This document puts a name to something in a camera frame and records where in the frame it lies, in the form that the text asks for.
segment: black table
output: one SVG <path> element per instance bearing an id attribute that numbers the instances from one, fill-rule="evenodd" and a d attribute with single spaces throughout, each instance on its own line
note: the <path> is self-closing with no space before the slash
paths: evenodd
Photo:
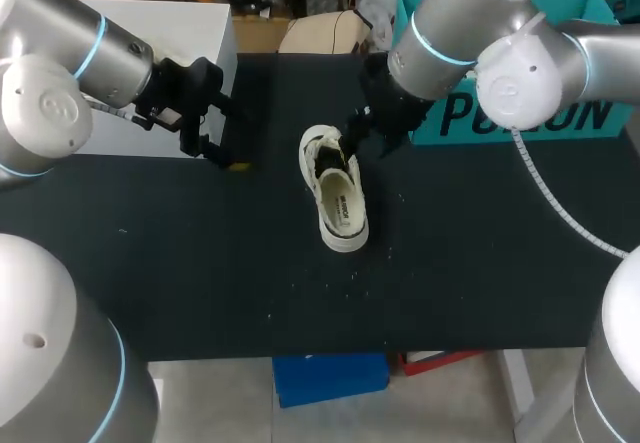
<path id="1" fill-rule="evenodd" d="M 0 231 L 62 260 L 149 360 L 584 345 L 619 261 L 577 236 L 512 144 L 360 156 L 365 248 L 322 243 L 297 151 L 362 104 L 351 56 L 242 56 L 234 125 L 252 171 L 75 156 L 0 197 Z M 626 136 L 529 144 L 558 199 L 623 249 L 640 242 L 640 164 Z"/>

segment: floor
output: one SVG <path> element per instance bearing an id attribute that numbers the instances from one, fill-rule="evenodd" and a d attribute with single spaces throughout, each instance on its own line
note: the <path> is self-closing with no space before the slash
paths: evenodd
<path id="1" fill-rule="evenodd" d="M 577 368 L 581 349 L 525 353 L 534 391 Z M 269 358 L 153 363 L 163 381 L 157 443 L 511 443 L 509 404 L 493 353 L 411 378 L 382 392 L 281 409 Z M 578 443 L 566 418 L 549 443 Z"/>

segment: shoe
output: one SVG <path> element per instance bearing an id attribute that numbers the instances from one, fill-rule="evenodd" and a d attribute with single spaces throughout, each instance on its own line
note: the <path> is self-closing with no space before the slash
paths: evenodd
<path id="1" fill-rule="evenodd" d="M 355 155 L 344 162 L 337 128 L 317 125 L 300 140 L 298 159 L 304 181 L 318 206 L 320 234 L 329 248 L 356 251 L 369 238 L 369 224 Z"/>

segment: silver robot arm segment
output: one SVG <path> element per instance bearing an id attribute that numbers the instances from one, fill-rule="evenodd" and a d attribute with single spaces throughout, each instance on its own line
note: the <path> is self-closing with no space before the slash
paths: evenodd
<path id="1" fill-rule="evenodd" d="M 423 0 L 388 70 L 412 97 L 435 101 L 475 67 L 487 116 L 526 130 L 576 101 L 639 104 L 638 49 L 640 26 L 553 27 L 530 0 Z"/>
<path id="2" fill-rule="evenodd" d="M 538 11 L 529 0 L 422 0 L 389 53 L 389 71 L 423 100 L 446 97 L 478 56 Z"/>
<path id="3" fill-rule="evenodd" d="M 15 65 L 30 69 L 22 88 L 8 84 Z M 87 141 L 91 112 L 80 92 L 113 108 L 133 103 L 133 123 L 145 130 L 156 125 L 180 132 L 183 153 L 230 167 L 230 152 L 200 135 L 200 122 L 211 106 L 246 119 L 221 93 L 223 76 L 206 58 L 189 67 L 168 58 L 154 61 L 150 45 L 78 0 L 0 0 L 0 189 L 37 179 Z M 48 86 L 36 85 L 34 93 L 32 80 Z M 16 98 L 16 91 L 23 98 Z M 12 105 L 22 100 L 21 108 L 27 101 L 32 106 L 29 118 L 21 113 L 16 119 Z M 14 116 L 12 122 L 8 115 Z M 48 148 L 53 133 L 54 143 L 65 141 L 65 151 Z"/>

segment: sneaker sole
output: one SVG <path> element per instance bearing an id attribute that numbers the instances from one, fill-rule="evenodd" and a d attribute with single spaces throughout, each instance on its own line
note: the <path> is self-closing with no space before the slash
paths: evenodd
<path id="1" fill-rule="evenodd" d="M 307 159 L 304 156 L 304 149 L 307 147 L 310 141 L 316 138 L 322 137 L 331 127 L 327 125 L 316 125 L 307 129 L 300 139 L 300 147 L 298 148 L 298 163 L 300 164 L 300 172 L 304 178 L 307 187 L 313 192 L 311 181 L 309 180 L 309 166 L 307 165 Z M 322 221 L 322 216 L 318 210 L 318 220 L 320 226 L 320 235 L 322 241 L 338 253 L 351 253 L 352 251 L 359 250 L 364 246 L 369 238 L 369 222 L 367 217 L 364 218 L 364 228 L 362 231 L 353 238 L 339 238 L 329 231 L 329 229 Z"/>

